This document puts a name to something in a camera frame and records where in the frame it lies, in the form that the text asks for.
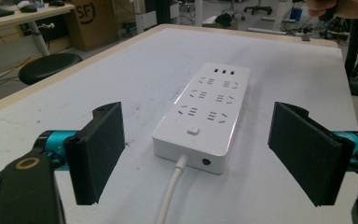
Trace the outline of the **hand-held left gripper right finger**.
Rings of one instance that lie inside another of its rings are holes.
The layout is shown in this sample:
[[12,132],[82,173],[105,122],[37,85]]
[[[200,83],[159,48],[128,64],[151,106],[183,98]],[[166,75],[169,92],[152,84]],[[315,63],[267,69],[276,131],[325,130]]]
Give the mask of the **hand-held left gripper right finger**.
[[274,104],[268,147],[316,206],[333,205],[355,144],[296,105]]

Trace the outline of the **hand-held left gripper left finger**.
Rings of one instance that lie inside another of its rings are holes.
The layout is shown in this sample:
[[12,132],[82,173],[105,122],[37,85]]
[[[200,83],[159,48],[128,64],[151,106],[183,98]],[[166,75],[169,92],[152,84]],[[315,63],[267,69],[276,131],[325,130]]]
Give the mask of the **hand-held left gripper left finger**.
[[98,203],[125,148],[121,102],[92,111],[92,120],[63,141],[79,205]]

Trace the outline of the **white power strip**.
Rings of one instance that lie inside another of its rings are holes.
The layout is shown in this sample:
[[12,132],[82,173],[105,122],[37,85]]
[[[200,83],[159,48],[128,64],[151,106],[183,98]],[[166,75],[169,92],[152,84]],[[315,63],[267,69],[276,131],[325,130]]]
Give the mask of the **white power strip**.
[[206,63],[153,131],[157,156],[222,174],[250,80],[248,68]]

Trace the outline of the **black round stool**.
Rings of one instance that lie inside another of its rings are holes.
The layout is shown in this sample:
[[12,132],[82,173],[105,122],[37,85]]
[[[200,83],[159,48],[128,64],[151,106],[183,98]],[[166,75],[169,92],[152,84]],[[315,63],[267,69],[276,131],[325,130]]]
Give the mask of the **black round stool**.
[[74,53],[51,54],[24,65],[19,71],[19,79],[26,85],[33,85],[82,61],[83,59]]

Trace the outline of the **brown cardboard box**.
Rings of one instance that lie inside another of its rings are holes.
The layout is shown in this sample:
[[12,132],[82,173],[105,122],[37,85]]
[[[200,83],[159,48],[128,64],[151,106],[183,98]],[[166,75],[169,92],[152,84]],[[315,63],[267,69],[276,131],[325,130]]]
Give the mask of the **brown cardboard box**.
[[112,0],[71,0],[64,20],[76,49],[90,51],[118,40]]

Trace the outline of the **blue bin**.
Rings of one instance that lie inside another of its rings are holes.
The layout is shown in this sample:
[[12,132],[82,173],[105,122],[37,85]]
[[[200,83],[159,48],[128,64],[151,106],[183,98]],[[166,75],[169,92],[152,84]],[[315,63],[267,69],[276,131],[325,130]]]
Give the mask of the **blue bin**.
[[299,21],[302,16],[302,8],[293,7],[290,14],[290,19]]

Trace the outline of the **wooden desk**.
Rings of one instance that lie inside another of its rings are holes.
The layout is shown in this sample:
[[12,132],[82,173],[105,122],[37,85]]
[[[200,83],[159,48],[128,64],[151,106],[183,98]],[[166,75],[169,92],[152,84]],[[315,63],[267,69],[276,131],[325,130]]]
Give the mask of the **wooden desk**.
[[66,35],[45,42],[35,23],[43,19],[70,13],[75,7],[43,7],[34,13],[16,11],[13,15],[0,18],[0,73],[18,66],[27,59],[47,56],[71,46]]

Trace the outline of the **black office chair base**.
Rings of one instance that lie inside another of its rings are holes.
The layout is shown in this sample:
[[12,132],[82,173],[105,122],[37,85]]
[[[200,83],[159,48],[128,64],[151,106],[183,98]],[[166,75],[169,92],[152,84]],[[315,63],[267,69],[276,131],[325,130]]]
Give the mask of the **black office chair base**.
[[271,15],[273,9],[272,7],[262,6],[262,0],[257,0],[257,4],[252,7],[245,7],[243,12],[250,11],[252,15],[254,15],[257,11],[266,11],[268,15]]

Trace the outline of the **white table leg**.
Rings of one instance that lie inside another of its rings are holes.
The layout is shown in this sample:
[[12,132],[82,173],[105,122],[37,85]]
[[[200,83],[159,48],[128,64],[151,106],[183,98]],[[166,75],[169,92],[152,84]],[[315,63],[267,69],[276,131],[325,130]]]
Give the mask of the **white table leg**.
[[194,0],[194,6],[195,6],[195,25],[201,27],[203,0]]

